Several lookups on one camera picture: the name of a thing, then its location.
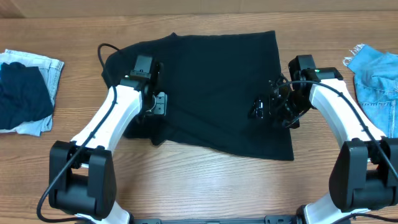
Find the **black t-shirt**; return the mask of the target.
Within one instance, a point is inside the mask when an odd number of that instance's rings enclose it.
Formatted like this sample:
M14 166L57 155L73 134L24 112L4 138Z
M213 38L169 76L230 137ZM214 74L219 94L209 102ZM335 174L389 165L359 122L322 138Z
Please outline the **black t-shirt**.
M111 54L102 73L107 86L130 72L138 55L164 66L158 87L167 99L159 118L131 123L129 139L150 139L158 146L173 141L238 156L291 161L290 131L268 111L255 118L260 101L269 109L270 81L280 77L274 31L235 35L177 35L130 45Z

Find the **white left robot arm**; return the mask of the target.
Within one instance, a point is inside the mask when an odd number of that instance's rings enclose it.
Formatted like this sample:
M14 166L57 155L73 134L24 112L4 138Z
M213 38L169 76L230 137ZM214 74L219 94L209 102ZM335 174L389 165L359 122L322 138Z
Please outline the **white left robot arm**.
M52 208L82 223L133 223L116 201L113 154L129 124L162 116L167 95L150 82L124 80L112 86L100 109L71 141L50 150L48 200Z

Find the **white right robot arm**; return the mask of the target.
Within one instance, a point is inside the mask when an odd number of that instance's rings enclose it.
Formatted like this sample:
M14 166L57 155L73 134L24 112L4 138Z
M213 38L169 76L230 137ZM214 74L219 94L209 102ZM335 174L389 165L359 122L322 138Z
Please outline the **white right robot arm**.
M269 108L256 100L250 118L267 113L283 128L297 128L310 109L318 110L340 152L328 193L302 205L295 215L268 215L265 223L350 223L373 217L372 210L397 205L397 139L388 138L360 111L335 68L306 68L270 81Z

